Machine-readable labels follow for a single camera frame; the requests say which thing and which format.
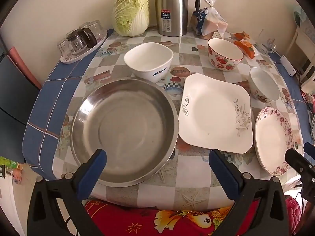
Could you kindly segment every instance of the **power strip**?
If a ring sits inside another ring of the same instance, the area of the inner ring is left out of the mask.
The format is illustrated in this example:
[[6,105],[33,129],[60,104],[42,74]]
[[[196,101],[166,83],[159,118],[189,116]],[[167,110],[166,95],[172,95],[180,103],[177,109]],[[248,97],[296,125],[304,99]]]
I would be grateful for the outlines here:
[[290,76],[293,76],[296,74],[296,70],[294,67],[291,65],[291,63],[288,61],[288,59],[285,56],[282,56],[280,59],[280,62],[283,64],[285,67],[286,71]]

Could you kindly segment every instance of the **blue gripper pad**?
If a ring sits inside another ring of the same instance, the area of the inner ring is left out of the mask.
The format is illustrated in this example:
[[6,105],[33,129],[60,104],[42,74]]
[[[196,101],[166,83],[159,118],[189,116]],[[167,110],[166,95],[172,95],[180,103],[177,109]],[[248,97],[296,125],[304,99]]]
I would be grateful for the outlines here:
[[304,145],[304,151],[311,156],[313,159],[315,159],[315,147],[312,146],[310,143],[305,143]]
[[86,165],[84,168],[84,175],[76,185],[78,200],[84,200],[90,196],[95,184],[97,183],[97,180],[103,172],[106,162],[106,152],[102,149],[97,149],[88,162],[80,166],[81,168],[82,166]]
[[240,196],[240,183],[236,180],[235,176],[240,178],[241,173],[235,167],[234,164],[229,163],[223,155],[218,150],[212,150],[209,153],[209,165],[217,177],[219,183],[221,184],[225,194],[231,200],[238,200]]

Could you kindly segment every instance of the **blue tablecloth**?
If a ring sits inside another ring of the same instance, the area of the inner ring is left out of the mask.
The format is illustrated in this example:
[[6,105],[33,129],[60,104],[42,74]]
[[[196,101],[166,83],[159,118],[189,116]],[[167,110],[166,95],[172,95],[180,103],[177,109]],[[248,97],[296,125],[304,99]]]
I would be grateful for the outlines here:
[[[278,53],[272,53],[269,54],[269,56],[275,63],[276,67],[278,68],[278,71],[280,72],[281,76],[283,77],[285,83],[288,86],[290,95],[293,99],[297,111],[297,115],[299,117],[303,143],[309,142],[313,144],[314,140],[311,137],[311,127],[308,119],[308,109],[301,95],[300,87],[296,80],[289,75],[283,64],[280,62],[281,56]],[[313,165],[315,165],[315,160],[312,159],[308,154],[305,153],[304,157],[308,159]]]
[[36,173],[54,180],[52,166],[61,127],[74,92],[99,48],[78,62],[59,61],[45,81],[28,120],[22,151]]

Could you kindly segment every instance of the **white tray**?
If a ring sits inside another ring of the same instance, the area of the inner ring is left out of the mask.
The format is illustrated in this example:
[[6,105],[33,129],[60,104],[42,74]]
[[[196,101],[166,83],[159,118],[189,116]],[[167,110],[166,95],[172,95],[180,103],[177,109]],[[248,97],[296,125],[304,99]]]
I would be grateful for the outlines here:
[[72,64],[72,63],[77,62],[80,59],[86,57],[87,55],[91,54],[93,51],[95,51],[98,47],[100,47],[105,42],[105,40],[107,38],[107,31],[106,30],[104,30],[104,34],[105,34],[105,37],[99,43],[97,43],[93,48],[87,50],[82,55],[80,55],[78,57],[71,57],[71,59],[67,59],[67,60],[65,60],[65,58],[63,56],[61,56],[60,61],[63,62],[64,64]]
[[190,145],[237,154],[253,145],[250,97],[239,85],[188,76],[178,120],[179,135]]

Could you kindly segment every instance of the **white bowl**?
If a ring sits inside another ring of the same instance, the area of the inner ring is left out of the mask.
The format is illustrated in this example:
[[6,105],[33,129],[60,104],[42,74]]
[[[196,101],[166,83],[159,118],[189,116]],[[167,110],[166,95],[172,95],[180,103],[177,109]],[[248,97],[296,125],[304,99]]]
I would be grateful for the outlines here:
[[170,69],[174,53],[160,43],[143,43],[128,51],[123,60],[135,76],[158,82]]
[[212,38],[208,41],[208,51],[211,64],[222,71],[233,70],[244,58],[239,47],[220,38]]
[[271,76],[264,70],[253,67],[248,76],[252,95],[261,102],[269,103],[280,98],[280,90]]

